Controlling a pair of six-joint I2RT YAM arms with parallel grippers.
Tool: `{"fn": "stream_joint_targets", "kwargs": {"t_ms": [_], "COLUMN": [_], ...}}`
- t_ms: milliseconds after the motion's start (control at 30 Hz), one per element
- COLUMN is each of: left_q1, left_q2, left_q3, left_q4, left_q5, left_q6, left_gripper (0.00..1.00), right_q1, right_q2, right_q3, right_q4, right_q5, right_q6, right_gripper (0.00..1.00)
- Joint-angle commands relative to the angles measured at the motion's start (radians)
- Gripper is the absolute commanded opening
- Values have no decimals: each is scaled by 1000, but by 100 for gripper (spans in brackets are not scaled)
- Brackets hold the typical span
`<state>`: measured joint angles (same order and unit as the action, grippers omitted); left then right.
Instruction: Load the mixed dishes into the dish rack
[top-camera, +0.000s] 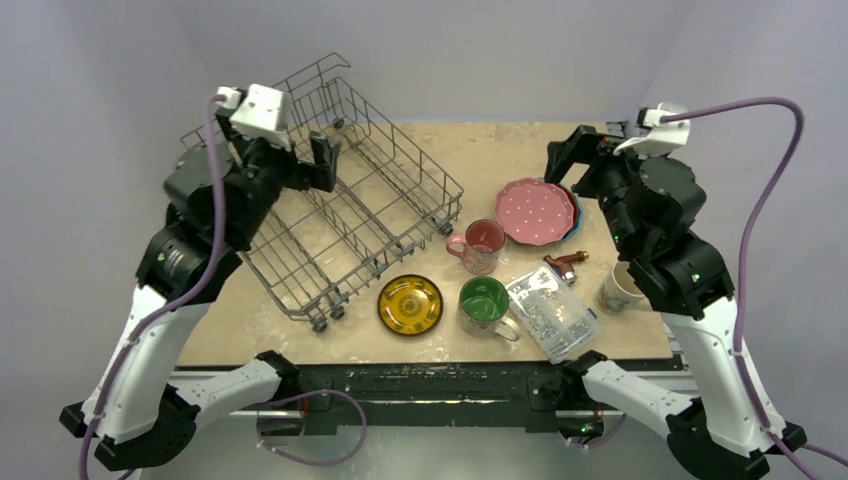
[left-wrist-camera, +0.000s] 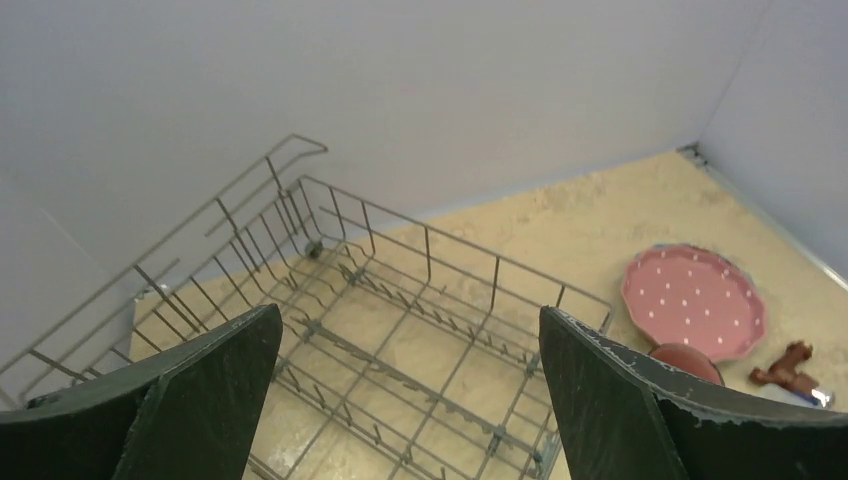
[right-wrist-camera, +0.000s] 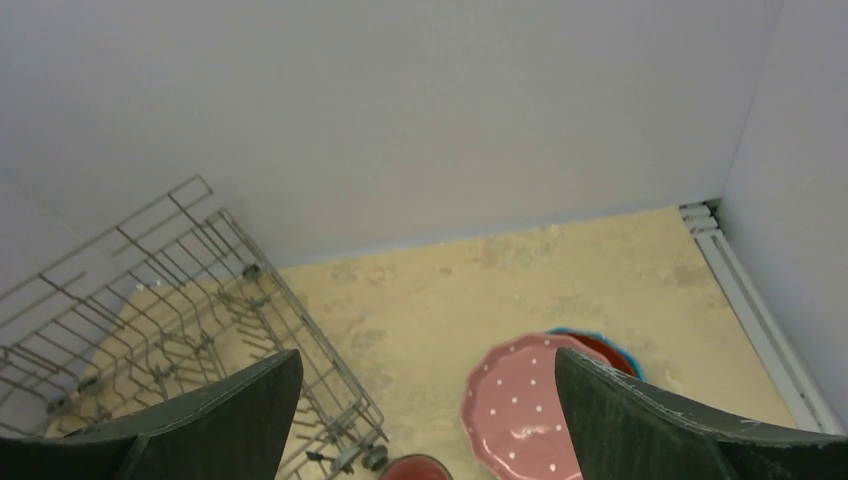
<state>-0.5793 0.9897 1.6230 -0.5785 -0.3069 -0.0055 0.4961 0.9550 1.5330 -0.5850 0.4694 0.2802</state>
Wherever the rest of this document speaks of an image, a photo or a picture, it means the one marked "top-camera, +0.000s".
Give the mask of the pink mug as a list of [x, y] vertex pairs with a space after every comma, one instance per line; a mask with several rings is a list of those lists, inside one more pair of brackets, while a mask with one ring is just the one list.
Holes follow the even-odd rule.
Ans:
[[496, 221], [479, 219], [473, 221], [464, 234], [450, 236], [445, 248], [468, 272], [482, 276], [496, 269], [505, 243], [505, 232]]

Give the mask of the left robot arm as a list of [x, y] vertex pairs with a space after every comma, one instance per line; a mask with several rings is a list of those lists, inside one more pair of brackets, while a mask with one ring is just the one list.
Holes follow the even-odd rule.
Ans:
[[170, 383], [189, 336], [241, 265], [286, 189], [331, 190], [339, 144], [314, 132], [313, 158], [264, 139], [193, 148], [166, 178], [166, 222], [150, 240], [122, 337], [96, 389], [66, 406], [61, 424], [97, 459], [126, 477], [176, 458], [202, 427], [254, 404], [284, 409], [302, 389], [298, 368], [266, 351], [188, 388]]

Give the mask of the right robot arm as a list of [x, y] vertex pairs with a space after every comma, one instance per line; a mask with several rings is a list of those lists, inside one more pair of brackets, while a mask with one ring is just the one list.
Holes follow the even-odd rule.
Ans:
[[747, 348], [731, 276], [719, 251], [691, 229], [706, 193], [683, 162], [619, 145], [581, 125], [548, 144], [544, 179], [555, 184], [573, 165], [586, 166], [573, 191], [598, 202], [619, 260], [677, 340], [698, 392], [672, 392], [588, 351], [562, 367], [561, 394], [576, 407], [612, 406], [650, 428], [698, 479], [762, 478], [769, 456], [789, 455], [807, 437], [749, 397], [755, 368], [738, 367]]

